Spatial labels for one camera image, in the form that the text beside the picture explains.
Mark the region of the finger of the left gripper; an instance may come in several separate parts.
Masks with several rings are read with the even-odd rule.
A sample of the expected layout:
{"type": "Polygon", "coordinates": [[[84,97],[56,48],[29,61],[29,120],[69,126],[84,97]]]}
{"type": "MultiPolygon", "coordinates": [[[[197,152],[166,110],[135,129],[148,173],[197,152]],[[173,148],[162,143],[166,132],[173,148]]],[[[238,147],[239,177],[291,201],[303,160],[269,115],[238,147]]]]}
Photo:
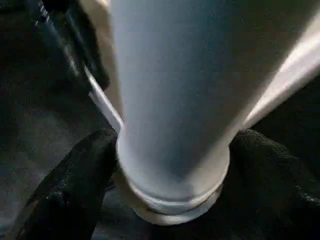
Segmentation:
{"type": "Polygon", "coordinates": [[[34,2],[34,25],[42,32],[45,43],[57,57],[77,90],[87,89],[87,77],[75,40],[67,24],[66,0],[36,0],[34,2]]]}
{"type": "Polygon", "coordinates": [[[96,31],[88,15],[82,7],[69,7],[66,20],[85,66],[99,86],[103,90],[107,89],[110,85],[110,77],[103,66],[96,31]]]}

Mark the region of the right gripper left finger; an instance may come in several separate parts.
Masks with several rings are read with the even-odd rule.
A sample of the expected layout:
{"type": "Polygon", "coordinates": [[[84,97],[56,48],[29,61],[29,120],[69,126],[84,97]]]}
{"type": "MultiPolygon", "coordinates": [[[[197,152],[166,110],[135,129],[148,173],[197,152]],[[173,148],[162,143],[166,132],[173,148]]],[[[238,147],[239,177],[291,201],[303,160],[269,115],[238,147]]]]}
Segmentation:
{"type": "Polygon", "coordinates": [[[79,141],[43,179],[9,231],[11,240],[89,240],[116,169],[117,133],[79,141]]]}

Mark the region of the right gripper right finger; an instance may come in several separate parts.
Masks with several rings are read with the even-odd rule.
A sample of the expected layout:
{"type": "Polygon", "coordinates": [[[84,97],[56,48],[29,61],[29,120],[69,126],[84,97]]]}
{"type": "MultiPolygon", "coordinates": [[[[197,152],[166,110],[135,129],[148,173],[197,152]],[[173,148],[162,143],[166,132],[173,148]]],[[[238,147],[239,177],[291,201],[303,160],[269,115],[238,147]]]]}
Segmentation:
{"type": "Polygon", "coordinates": [[[240,130],[230,150],[249,233],[259,240],[318,240],[320,181],[304,162],[251,129],[240,130]]]}

